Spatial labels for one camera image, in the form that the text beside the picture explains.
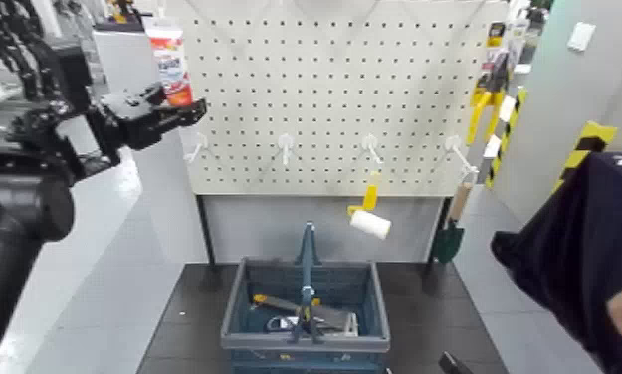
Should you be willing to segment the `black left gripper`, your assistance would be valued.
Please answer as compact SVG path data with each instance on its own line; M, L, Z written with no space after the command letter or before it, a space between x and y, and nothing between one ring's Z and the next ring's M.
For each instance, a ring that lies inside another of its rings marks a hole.
M88 111L88 125L100 159L120 163L121 148L145 149L174 129L194 125L207 113L205 98L183 106L162 106L165 100L161 83L138 92L124 90L103 95Z

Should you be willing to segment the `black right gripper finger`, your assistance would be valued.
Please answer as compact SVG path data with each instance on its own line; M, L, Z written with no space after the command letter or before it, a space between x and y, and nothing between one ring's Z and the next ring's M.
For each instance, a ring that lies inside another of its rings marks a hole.
M448 351L444 351L438 365L444 374L473 374L472 370Z

